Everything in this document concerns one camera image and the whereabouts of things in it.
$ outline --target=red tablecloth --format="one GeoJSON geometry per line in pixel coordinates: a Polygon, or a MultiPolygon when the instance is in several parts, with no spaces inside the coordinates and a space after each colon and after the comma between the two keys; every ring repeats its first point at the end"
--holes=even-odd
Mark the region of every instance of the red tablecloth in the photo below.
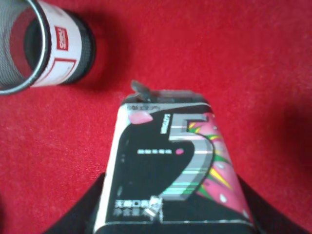
{"type": "Polygon", "coordinates": [[[5,234],[40,233],[105,171],[137,79],[210,100],[237,172],[312,231],[311,0],[50,0],[97,39],[79,84],[0,97],[5,234]]]}

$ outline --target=black gum package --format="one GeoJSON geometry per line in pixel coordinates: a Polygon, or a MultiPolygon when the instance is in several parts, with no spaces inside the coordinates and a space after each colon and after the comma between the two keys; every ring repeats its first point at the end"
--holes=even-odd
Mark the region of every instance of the black gum package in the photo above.
{"type": "Polygon", "coordinates": [[[209,103],[133,89],[118,111],[94,233],[256,233],[209,103]]]}

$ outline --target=white label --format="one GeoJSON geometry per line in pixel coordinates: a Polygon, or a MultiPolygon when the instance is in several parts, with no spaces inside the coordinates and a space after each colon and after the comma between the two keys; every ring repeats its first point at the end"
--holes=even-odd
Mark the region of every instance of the white label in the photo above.
{"type": "Polygon", "coordinates": [[[51,55],[46,69],[33,84],[61,84],[76,70],[82,50],[81,35],[75,22],[62,9],[39,1],[50,26],[51,55]]]}

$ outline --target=red logo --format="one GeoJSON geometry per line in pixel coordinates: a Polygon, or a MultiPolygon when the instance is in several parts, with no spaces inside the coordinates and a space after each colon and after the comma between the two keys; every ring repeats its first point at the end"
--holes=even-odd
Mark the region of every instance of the red logo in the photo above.
{"type": "Polygon", "coordinates": [[[68,35],[65,28],[56,27],[55,31],[57,33],[57,49],[68,51],[68,35]]]}

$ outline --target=large number 5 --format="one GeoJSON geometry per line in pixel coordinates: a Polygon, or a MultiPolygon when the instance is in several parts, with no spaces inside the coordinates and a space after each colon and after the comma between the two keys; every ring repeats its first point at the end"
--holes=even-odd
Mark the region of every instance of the large number 5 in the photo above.
{"type": "Polygon", "coordinates": [[[194,155],[181,175],[159,196],[164,200],[186,200],[198,187],[213,159],[213,146],[205,137],[187,131],[188,121],[207,121],[202,114],[174,114],[169,141],[189,140],[194,145],[194,155]]]}

